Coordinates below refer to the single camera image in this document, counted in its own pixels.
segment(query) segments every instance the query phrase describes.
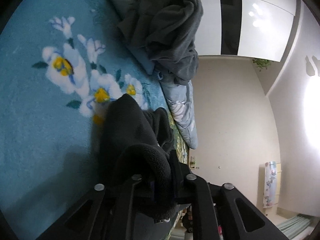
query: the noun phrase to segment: floral towel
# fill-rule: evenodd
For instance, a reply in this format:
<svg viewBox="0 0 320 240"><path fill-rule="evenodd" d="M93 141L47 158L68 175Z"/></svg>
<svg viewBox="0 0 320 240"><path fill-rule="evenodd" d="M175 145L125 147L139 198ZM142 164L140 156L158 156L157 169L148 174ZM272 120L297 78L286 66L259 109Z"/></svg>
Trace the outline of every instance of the floral towel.
<svg viewBox="0 0 320 240"><path fill-rule="evenodd" d="M127 93L168 109L118 22L108 0L23 0L0 35L0 209L20 239L36 239L97 182L110 102Z"/></svg>
<svg viewBox="0 0 320 240"><path fill-rule="evenodd" d="M265 184L263 208L272 207L275 203L277 189L277 169L276 162L268 162L265 164Z"/></svg>

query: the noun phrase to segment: dark gray blanket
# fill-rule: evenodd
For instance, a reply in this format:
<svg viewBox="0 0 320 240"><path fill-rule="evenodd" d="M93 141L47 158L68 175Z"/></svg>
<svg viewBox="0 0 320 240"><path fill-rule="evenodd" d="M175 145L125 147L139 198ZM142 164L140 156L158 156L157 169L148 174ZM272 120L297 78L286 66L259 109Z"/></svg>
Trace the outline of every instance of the dark gray blanket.
<svg viewBox="0 0 320 240"><path fill-rule="evenodd" d="M139 210L154 219L168 219L176 212L169 152L173 132L165 109L143 112L129 95L110 104L100 143L99 171L108 186L122 184L134 174L155 178L156 204Z"/></svg>
<svg viewBox="0 0 320 240"><path fill-rule="evenodd" d="M118 27L134 47L144 47L156 68L185 85L196 74L194 38L203 14L201 0L138 0Z"/></svg>

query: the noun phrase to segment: screw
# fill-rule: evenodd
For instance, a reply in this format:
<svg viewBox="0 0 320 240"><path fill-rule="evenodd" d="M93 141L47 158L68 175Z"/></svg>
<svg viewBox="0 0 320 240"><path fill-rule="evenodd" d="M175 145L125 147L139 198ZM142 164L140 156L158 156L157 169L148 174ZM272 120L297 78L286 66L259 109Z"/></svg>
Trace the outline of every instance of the screw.
<svg viewBox="0 0 320 240"><path fill-rule="evenodd" d="M102 190L104 190L104 185L103 184L97 184L97 185L94 186L94 189L96 191L102 191Z"/></svg>
<svg viewBox="0 0 320 240"><path fill-rule="evenodd" d="M235 188L235 186L232 185L232 183L225 183L223 184L224 188L227 189L227 190L232 190Z"/></svg>
<svg viewBox="0 0 320 240"><path fill-rule="evenodd" d="M142 175L141 174L134 174L131 178L133 180L141 180L142 179Z"/></svg>
<svg viewBox="0 0 320 240"><path fill-rule="evenodd" d="M186 178L187 178L187 180L195 180L195 179L197 178L197 176L194 175L194 174L192 174L192 173L190 173L190 174L188 174L188 175L186 176Z"/></svg>

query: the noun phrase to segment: floral blanket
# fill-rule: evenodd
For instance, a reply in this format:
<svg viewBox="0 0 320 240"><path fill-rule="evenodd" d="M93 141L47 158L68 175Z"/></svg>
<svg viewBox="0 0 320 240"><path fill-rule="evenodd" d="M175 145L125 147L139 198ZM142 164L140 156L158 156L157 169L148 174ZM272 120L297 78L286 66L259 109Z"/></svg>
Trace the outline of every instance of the floral blanket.
<svg viewBox="0 0 320 240"><path fill-rule="evenodd" d="M0 35L0 209L20 239L36 239L97 182L110 102L127 93L168 109L118 22L108 0L23 0Z"/></svg>

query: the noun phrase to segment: white wall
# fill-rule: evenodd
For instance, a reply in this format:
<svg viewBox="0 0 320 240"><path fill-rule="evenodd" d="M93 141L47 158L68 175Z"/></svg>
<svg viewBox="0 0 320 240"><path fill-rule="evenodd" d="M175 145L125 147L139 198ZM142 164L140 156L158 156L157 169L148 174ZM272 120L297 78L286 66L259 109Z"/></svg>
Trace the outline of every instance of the white wall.
<svg viewBox="0 0 320 240"><path fill-rule="evenodd" d="M273 89L273 85L278 81L278 76L281 75L282 68L285 68L288 64L288 61L292 55L294 47L296 45L296 34L300 31L299 29L299 20L300 20L300 6L301 0L297 0L297 9L295 17L293 18L292 29L288 39L287 46L284 50L282 59L280 62L272 62L268 69L259 69L255 67L256 65L252 63L254 69L257 73L257 76L260 80L261 86L266 95Z"/></svg>
<svg viewBox="0 0 320 240"><path fill-rule="evenodd" d="M256 204L259 165L280 162L269 100L248 59L199 61L192 80L199 139L190 150L199 167L193 172L212 184L233 183Z"/></svg>
<svg viewBox="0 0 320 240"><path fill-rule="evenodd" d="M269 95L282 163L279 207L320 216L320 77L306 73L306 56L320 59L320 27L305 5L301 17L294 52ZM306 95L312 84L318 92ZM305 100L310 96L314 101L307 106Z"/></svg>

